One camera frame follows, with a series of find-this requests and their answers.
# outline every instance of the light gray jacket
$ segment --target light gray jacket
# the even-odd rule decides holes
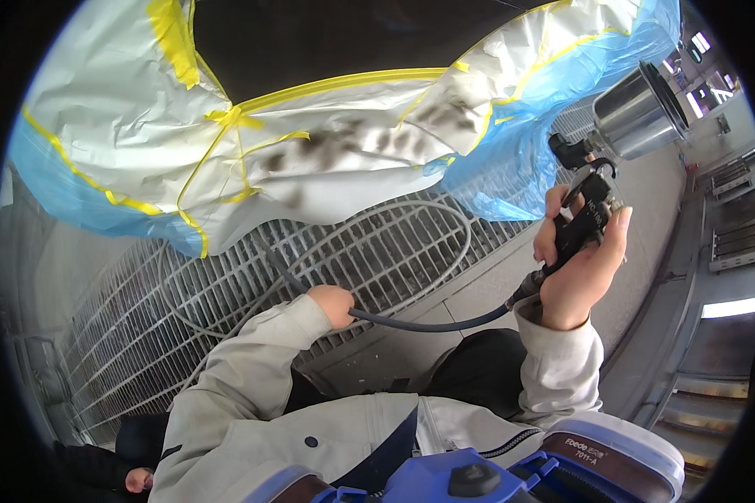
[[[239,503],[292,464],[332,482],[377,448],[415,407],[423,455],[454,447],[493,451],[524,430],[598,410],[601,339],[589,320],[570,332],[532,323],[534,300],[514,306],[528,351],[521,368],[523,412],[514,423],[483,407],[416,394],[345,397],[282,415],[293,359],[329,331],[330,323],[308,296],[251,318],[237,337],[212,349],[198,383],[174,399],[164,448],[181,448],[160,462],[149,501]],[[536,451],[542,435],[492,460],[510,466]],[[305,444],[309,436],[318,446]]]

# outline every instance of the finger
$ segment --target finger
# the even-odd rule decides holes
[[[588,263],[592,277],[609,284],[626,253],[626,231],[629,228],[632,207],[619,208],[610,217],[604,230],[604,241]]]
[[[565,184],[554,185],[545,193],[545,216],[554,218],[560,212],[562,200],[571,191],[571,187]]]
[[[544,260],[547,265],[553,266],[556,257],[556,224],[550,218],[546,218],[534,236],[534,258],[537,262]]]
[[[579,192],[571,203],[571,215],[578,215],[582,208],[584,208],[584,194]]]

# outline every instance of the jacket zipper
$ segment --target jacket zipper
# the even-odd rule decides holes
[[[529,438],[535,433],[540,433],[542,430],[540,428],[530,428],[528,430],[523,430],[514,437],[512,437],[509,442],[504,443],[501,447],[494,449],[493,451],[485,451],[485,452],[479,452],[478,456],[481,456],[484,459],[489,458],[495,458],[498,456],[501,456],[502,454],[505,454],[506,452],[511,451],[513,448],[517,447],[519,443],[523,442],[526,438]]]

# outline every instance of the black pants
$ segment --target black pants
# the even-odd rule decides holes
[[[518,412],[518,396],[523,391],[520,366],[526,349],[520,335],[509,328],[492,328],[463,339],[434,371],[430,383],[420,393],[446,397],[486,407],[504,419]],[[285,413],[331,398],[323,395],[301,373],[292,369],[294,387]]]

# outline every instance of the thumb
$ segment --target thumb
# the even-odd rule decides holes
[[[595,277],[612,282],[615,271],[626,253],[626,231],[629,229],[632,207],[619,208],[610,217],[604,230],[604,241],[590,259],[589,268]]]

